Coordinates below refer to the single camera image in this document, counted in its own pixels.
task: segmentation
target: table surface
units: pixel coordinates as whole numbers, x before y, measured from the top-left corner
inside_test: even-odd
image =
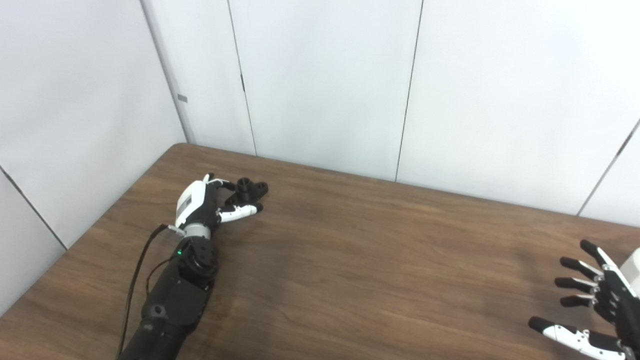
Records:
[[[0,318],[2,359],[113,359],[140,250],[207,172],[269,183],[264,211],[224,224],[221,269],[179,359],[584,359],[532,315],[611,332],[563,309],[562,255],[579,240],[623,261],[640,229],[180,144]],[[177,241],[151,246],[144,279]]]

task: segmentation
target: robotic hand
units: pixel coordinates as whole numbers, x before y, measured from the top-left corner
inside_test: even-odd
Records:
[[[640,299],[616,263],[600,247],[582,240],[580,248],[596,260],[602,271],[580,260],[562,257],[562,266],[580,272],[591,281],[556,278],[559,288],[576,289],[587,294],[563,297],[560,304],[592,308],[615,326],[617,337],[587,329],[578,330],[537,316],[529,320],[529,327],[594,359],[640,360]]]
[[[218,207],[221,188],[234,193]],[[258,200],[269,191],[266,183],[254,184],[246,177],[233,184],[207,174],[189,185],[178,200],[175,226],[168,226],[182,240],[167,262],[166,268],[147,295],[142,307],[142,321],[124,351],[128,306],[125,311],[118,360],[174,360],[187,335],[191,334],[209,301],[218,273],[218,248],[211,235],[220,224],[259,213]],[[159,227],[149,238],[141,259]],[[134,280],[140,269],[134,273]]]

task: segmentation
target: white robotic hand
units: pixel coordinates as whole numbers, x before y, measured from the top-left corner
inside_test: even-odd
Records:
[[[220,188],[234,192],[222,207],[217,205]],[[257,214],[262,211],[262,204],[257,201],[268,191],[266,183],[254,184],[243,177],[234,184],[209,173],[191,183],[180,196],[175,226],[184,229],[189,224],[202,224],[213,230],[220,223]]]
[[[618,337],[587,329],[578,330],[574,326],[537,316],[529,320],[529,327],[594,359],[640,360],[640,299],[616,263],[600,247],[587,240],[582,240],[580,247],[596,260],[602,271],[583,261],[562,257],[560,264],[579,271],[591,281],[573,277],[556,278],[556,286],[587,294],[563,297],[560,304],[564,307],[586,306],[594,309],[615,326]]]

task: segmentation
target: wall seam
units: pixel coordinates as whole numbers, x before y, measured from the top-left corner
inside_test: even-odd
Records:
[[[27,205],[29,205],[29,207],[31,208],[31,210],[33,210],[33,212],[38,216],[38,218],[40,219],[40,221],[42,221],[42,223],[44,224],[44,226],[47,227],[47,229],[51,232],[51,234],[53,235],[53,237],[58,241],[58,243],[60,244],[60,246],[63,247],[63,249],[68,250],[69,248],[65,245],[65,243],[62,242],[62,240],[60,240],[60,237],[58,236],[58,234],[56,234],[55,231],[53,231],[53,229],[51,228],[51,226],[49,225],[49,223],[47,223],[46,220],[44,220],[44,217],[42,217],[42,215],[40,214],[40,212],[35,208],[35,206],[33,205],[33,203],[31,203],[31,201],[27,198],[27,196],[24,194],[24,192],[22,191],[22,189],[20,189],[20,187],[18,186],[18,184],[13,180],[13,178],[9,175],[9,173],[7,173],[7,171],[2,167],[2,165],[0,165],[0,172],[2,172],[4,174],[4,176],[7,178],[7,180],[9,180],[9,182],[11,183],[11,185],[13,185],[13,187],[15,188],[15,190],[20,194],[20,196],[24,199],[24,201],[26,201]]]
[[[584,203],[582,203],[582,206],[580,207],[580,209],[578,210],[578,213],[575,216],[578,216],[578,217],[581,216],[582,212],[584,211],[584,208],[586,208],[586,206],[589,204],[589,201],[593,197],[593,194],[595,194],[595,192],[598,190],[598,188],[600,187],[600,184],[602,184],[602,181],[607,176],[607,174],[609,173],[609,171],[611,170],[613,165],[616,163],[616,161],[620,157],[620,154],[622,154],[622,152],[624,151],[625,147],[629,143],[629,140],[631,140],[631,138],[633,137],[634,133],[638,129],[638,126],[640,126],[640,119],[638,119],[638,121],[636,122],[636,125],[634,126],[634,128],[631,129],[631,132],[629,133],[629,135],[627,135],[625,141],[622,143],[622,145],[620,146],[620,148],[618,149],[618,151],[614,155],[613,159],[609,163],[609,166],[604,170],[604,173],[602,173],[602,176],[600,176],[600,179],[598,180],[596,185],[593,187],[593,189],[591,189],[591,192],[589,193],[589,196],[587,196],[587,199],[584,201]]]
[[[422,9],[424,7],[424,0],[420,2],[420,14],[418,15],[418,29],[415,33],[415,45],[413,47],[413,60],[411,61],[411,73],[409,75],[409,87],[406,92],[406,104],[404,106],[404,119],[402,123],[402,133],[400,135],[400,148],[398,149],[398,161],[396,163],[396,177],[395,182],[398,181],[398,171],[400,170],[400,156],[402,155],[402,143],[404,140],[404,127],[406,125],[406,114],[409,110],[409,96],[411,95],[411,83],[413,81],[413,68],[415,67],[415,53],[418,51],[418,39],[420,37],[420,24],[422,22]]]

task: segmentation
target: black cable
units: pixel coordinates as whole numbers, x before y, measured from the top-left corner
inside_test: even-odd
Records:
[[[158,268],[160,266],[163,266],[164,264],[168,263],[169,261],[171,261],[171,260],[173,260],[175,258],[176,258],[176,256],[172,256],[172,257],[168,258],[167,260],[162,260],[160,262],[160,264],[156,265],[156,267],[153,268],[153,270],[151,270],[151,272],[149,273],[149,276],[147,276],[147,285],[145,285],[145,290],[147,292],[147,296],[149,296],[149,280],[151,279],[151,275],[153,275],[154,272],[156,272],[156,270],[158,270]]]
[[[151,245],[151,241],[153,241],[156,236],[165,230],[168,226],[166,224],[160,224],[156,227],[156,230],[149,235],[149,239],[145,244],[145,247],[142,248],[142,252],[140,253],[140,258],[138,259],[138,264],[136,265],[136,269],[133,272],[133,278],[131,279],[131,284],[129,285],[129,292],[127,293],[127,301],[124,306],[124,319],[122,320],[122,330],[120,335],[120,344],[118,345],[118,352],[116,353],[116,360],[122,353],[122,348],[124,347],[124,338],[127,334],[127,323],[129,322],[129,310],[131,308],[131,298],[133,297],[133,288],[136,285],[136,279],[138,278],[138,273],[140,272],[140,267],[142,266],[142,261],[145,259],[145,255],[147,255],[147,249],[149,249],[149,245]]]

